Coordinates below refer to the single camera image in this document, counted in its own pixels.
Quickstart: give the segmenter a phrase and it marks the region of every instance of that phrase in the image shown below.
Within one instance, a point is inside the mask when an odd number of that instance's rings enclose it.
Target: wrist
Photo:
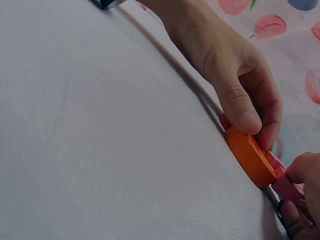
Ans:
[[[138,0],[151,9],[164,25],[176,28],[193,16],[204,0]]]

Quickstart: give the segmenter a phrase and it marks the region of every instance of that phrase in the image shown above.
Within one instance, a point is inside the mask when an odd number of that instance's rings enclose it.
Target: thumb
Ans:
[[[244,134],[255,135],[262,128],[261,119],[251,99],[240,84],[237,71],[223,70],[213,83],[225,116]]]

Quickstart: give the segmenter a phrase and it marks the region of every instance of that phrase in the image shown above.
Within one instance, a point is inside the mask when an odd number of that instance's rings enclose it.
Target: white fabric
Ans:
[[[283,239],[177,71],[116,10],[0,3],[0,239]]]

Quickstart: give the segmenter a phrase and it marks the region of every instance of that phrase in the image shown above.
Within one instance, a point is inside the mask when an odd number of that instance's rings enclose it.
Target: finger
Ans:
[[[308,229],[308,226],[301,218],[296,206],[291,201],[285,201],[280,207],[283,225],[292,239],[301,231]]]
[[[257,101],[261,112],[262,131],[259,145],[263,151],[275,142],[281,127],[283,103],[277,84],[266,60],[257,53],[252,53],[249,61],[256,63],[252,71],[241,78],[241,83]]]
[[[240,84],[237,71],[232,69],[234,68],[219,69],[213,86],[231,124],[245,134],[255,135],[262,127],[260,117]]]
[[[319,153],[306,152],[298,156],[287,168],[286,175],[295,184],[305,182],[309,172],[320,162]]]

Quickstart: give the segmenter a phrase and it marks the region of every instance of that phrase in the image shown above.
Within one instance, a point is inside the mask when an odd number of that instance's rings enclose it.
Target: peach print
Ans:
[[[256,6],[257,0],[219,0],[220,8],[229,15],[235,16]]]
[[[305,76],[305,91],[309,98],[320,105],[320,69],[312,68]]]
[[[313,35],[320,41],[320,21],[312,26],[311,31]]]
[[[268,39],[277,35],[281,35],[287,31],[286,22],[279,16],[267,14],[258,19],[255,23],[252,35],[250,38]]]

